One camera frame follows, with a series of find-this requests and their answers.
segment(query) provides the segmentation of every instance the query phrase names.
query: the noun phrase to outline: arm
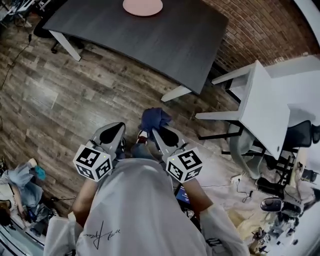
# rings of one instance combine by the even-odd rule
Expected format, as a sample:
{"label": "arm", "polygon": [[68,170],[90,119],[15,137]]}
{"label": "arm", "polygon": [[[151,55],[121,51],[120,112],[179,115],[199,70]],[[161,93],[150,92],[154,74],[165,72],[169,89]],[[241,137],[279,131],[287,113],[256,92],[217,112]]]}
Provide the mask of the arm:
{"label": "arm", "polygon": [[25,209],[24,209],[24,207],[23,207],[23,205],[22,205],[21,195],[20,195],[19,189],[17,188],[16,185],[11,184],[10,186],[11,186],[11,189],[12,189],[12,191],[13,191],[14,199],[15,199],[16,204],[17,204],[17,206],[18,206],[18,211],[19,211],[19,213],[20,213],[20,217],[21,217],[23,223],[25,223],[25,221],[26,221],[26,214],[25,214]]}
{"label": "arm", "polygon": [[183,183],[183,187],[197,218],[199,218],[200,212],[214,204],[195,178]]}
{"label": "arm", "polygon": [[79,223],[82,227],[85,226],[85,223],[89,216],[91,205],[96,195],[97,189],[98,183],[86,178],[79,194],[77,195],[72,205],[71,210],[75,216],[76,222]]}
{"label": "arm", "polygon": [[194,178],[183,184],[190,204],[200,219],[201,233],[212,255],[248,256],[249,249],[240,239],[236,227],[225,210],[210,200]]}

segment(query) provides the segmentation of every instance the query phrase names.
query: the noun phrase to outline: dark gray table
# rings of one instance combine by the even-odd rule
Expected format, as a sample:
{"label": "dark gray table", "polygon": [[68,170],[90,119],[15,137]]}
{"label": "dark gray table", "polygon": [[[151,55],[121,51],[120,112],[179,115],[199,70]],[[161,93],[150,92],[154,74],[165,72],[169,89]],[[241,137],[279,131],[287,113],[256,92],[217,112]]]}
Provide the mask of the dark gray table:
{"label": "dark gray table", "polygon": [[63,34],[112,49],[183,85],[169,100],[199,94],[228,19],[202,0],[162,2],[156,15],[138,17],[123,9],[123,0],[68,0],[43,28],[77,61],[80,56]]}

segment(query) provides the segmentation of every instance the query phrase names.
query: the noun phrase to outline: white shirt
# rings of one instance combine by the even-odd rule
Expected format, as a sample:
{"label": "white shirt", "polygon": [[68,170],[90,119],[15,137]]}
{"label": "white shirt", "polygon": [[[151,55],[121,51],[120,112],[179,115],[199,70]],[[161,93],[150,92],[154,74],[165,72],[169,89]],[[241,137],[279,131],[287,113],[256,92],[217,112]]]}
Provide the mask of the white shirt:
{"label": "white shirt", "polygon": [[156,161],[130,158],[100,185],[84,229],[71,215],[50,220],[44,255],[249,255],[219,205],[201,212],[200,225],[202,233],[181,211],[171,178]]}
{"label": "white shirt", "polygon": [[9,184],[0,184],[0,202],[10,202],[10,211],[15,212],[18,208],[14,192]]}

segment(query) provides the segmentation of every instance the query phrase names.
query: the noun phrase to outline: blue cloth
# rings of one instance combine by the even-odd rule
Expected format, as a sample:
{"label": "blue cloth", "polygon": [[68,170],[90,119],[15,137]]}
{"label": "blue cloth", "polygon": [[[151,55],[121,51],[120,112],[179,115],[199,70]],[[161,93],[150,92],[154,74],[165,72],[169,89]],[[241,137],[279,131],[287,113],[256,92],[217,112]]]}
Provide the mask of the blue cloth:
{"label": "blue cloth", "polygon": [[39,203],[43,190],[30,180],[33,175],[29,162],[18,165],[14,170],[6,170],[0,178],[0,184],[14,184],[17,186],[21,196],[21,202],[28,207],[35,207]]}
{"label": "blue cloth", "polygon": [[46,179],[46,172],[44,169],[42,169],[40,166],[36,166],[34,168],[35,172],[36,172],[36,177],[39,179],[39,180],[42,180],[44,181]]}
{"label": "blue cloth", "polygon": [[143,158],[143,159],[151,159],[157,161],[154,156],[150,153],[146,144],[136,143],[131,148],[131,153],[133,158]]}
{"label": "blue cloth", "polygon": [[161,126],[167,125],[171,121],[171,116],[163,111],[161,107],[146,109],[141,118],[139,129],[148,133],[150,136],[153,128],[159,130]]}

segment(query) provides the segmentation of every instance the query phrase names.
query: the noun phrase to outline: white desk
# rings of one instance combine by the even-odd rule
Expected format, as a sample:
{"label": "white desk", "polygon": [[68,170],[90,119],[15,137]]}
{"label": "white desk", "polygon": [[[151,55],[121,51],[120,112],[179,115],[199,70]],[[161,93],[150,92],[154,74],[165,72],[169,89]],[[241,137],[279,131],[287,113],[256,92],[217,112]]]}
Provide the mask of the white desk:
{"label": "white desk", "polygon": [[277,160],[286,137],[290,110],[273,91],[272,78],[261,63],[256,60],[254,64],[212,80],[212,83],[216,85],[246,75],[244,98],[237,111],[198,113],[195,117],[241,122]]}

